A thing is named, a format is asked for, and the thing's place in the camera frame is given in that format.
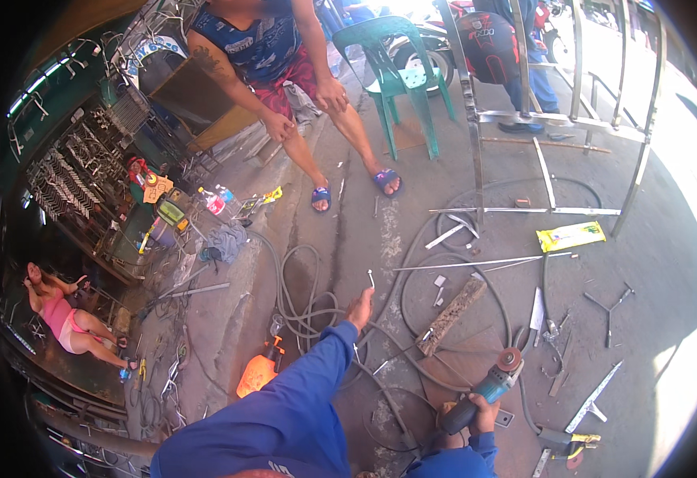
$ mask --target blue tank top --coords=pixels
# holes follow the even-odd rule
[[[202,5],[190,28],[225,52],[249,81],[276,80],[301,44],[292,13],[256,20],[242,31],[207,13]]]

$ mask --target blue slide sandal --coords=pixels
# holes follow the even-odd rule
[[[327,201],[327,209],[320,211],[320,210],[316,210],[314,207],[312,207],[312,209],[314,209],[315,212],[318,214],[324,214],[327,211],[329,211],[330,208],[332,207],[332,196],[330,195],[329,183],[328,183],[327,187],[317,187],[314,190],[314,192],[311,193],[311,204],[314,204],[314,203],[321,201],[321,200]]]
[[[394,197],[398,196],[399,193],[401,193],[404,186],[404,181],[402,181],[401,177],[399,177],[399,189],[393,191],[392,194],[386,194],[385,187],[397,177],[399,177],[399,175],[396,173],[396,171],[391,168],[386,168],[375,174],[375,177],[373,177],[372,180],[375,181],[375,185],[381,190],[385,197],[388,199],[393,199]]]

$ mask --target stainless steel frame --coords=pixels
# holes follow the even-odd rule
[[[465,101],[465,113],[468,120],[468,132],[471,139],[471,153],[473,154],[473,165],[475,171],[475,186],[476,195],[473,208],[460,208],[474,210],[477,212],[477,223],[484,223],[485,212],[519,212],[519,213],[552,213],[552,214],[584,214],[584,215],[618,215],[617,222],[614,225],[611,234],[616,237],[627,218],[635,196],[640,189],[640,183],[643,180],[648,156],[650,153],[651,134],[654,128],[654,118],[656,116],[659,96],[660,84],[664,72],[664,62],[667,60],[667,44],[666,32],[663,24],[659,24],[659,36],[657,38],[657,64],[654,76],[654,86],[651,92],[651,100],[646,115],[646,122],[641,128],[633,119],[630,112],[624,108],[622,102],[622,94],[624,91],[625,79],[625,64],[627,61],[627,53],[630,51],[630,35],[629,35],[629,12],[627,2],[620,2],[618,13],[621,17],[621,26],[624,29],[622,33],[622,63],[619,75],[619,85],[617,92],[613,92],[600,77],[592,72],[585,72],[583,69],[583,19],[584,14],[580,5],[580,0],[572,0],[572,19],[574,30],[574,46],[575,46],[575,65],[573,75],[569,77],[566,71],[559,65],[552,63],[529,63],[526,52],[526,34],[524,32],[524,23],[521,20],[521,10],[519,0],[510,0],[510,6],[513,11],[514,28],[516,32],[516,43],[518,46],[518,64],[521,84],[521,108],[519,111],[487,111],[476,109],[476,98],[474,96],[474,87],[472,79],[465,67],[465,54],[462,50],[462,43],[457,32],[455,19],[449,10],[449,5],[446,0],[436,0],[436,6],[442,14],[442,19],[446,26],[449,36],[450,47],[455,57],[455,64],[458,71],[458,77],[462,88],[463,99]],[[529,68],[540,68],[556,71],[566,85],[572,90],[572,104],[568,115],[554,114],[541,112],[534,92],[529,86]],[[590,75],[592,78],[591,96],[588,100],[582,95],[583,74]],[[608,92],[616,101],[614,115],[611,121],[601,120],[596,111],[598,105],[599,86]],[[579,117],[579,107],[582,106],[587,114],[587,118]],[[621,116],[627,116],[632,126],[621,125]],[[540,167],[543,171],[545,186],[547,189],[550,208],[541,209],[514,209],[514,208],[499,208],[499,207],[484,207],[484,180],[483,167],[481,160],[481,131],[478,123],[481,122],[515,122],[515,123],[532,123],[540,125],[562,126],[566,128],[584,129],[586,130],[585,145],[583,146],[583,155],[587,155],[591,149],[593,133],[603,133],[606,135],[618,136],[620,138],[637,141],[640,143],[640,152],[636,161],[635,170],[632,181],[625,197],[624,204],[621,210],[589,208],[589,207],[557,207],[553,186],[550,181],[550,174],[547,170],[547,165],[544,160],[544,155],[540,149],[540,144],[534,139],[534,147],[537,152],[537,157],[540,161]]]

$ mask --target tattoo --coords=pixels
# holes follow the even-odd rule
[[[192,55],[194,59],[199,63],[200,68],[202,70],[205,70],[207,72],[215,72],[216,67],[220,63],[219,60],[215,60],[213,57],[210,56],[210,51],[207,47],[197,47],[196,50],[194,50],[194,54]]]

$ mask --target red shorts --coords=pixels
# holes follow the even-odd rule
[[[285,115],[289,120],[293,119],[293,109],[287,100],[282,83],[287,80],[294,82],[316,103],[316,76],[314,64],[308,58],[305,47],[301,47],[293,54],[290,66],[282,73],[282,76],[274,81],[249,81],[249,85],[255,89],[255,95],[270,110]]]

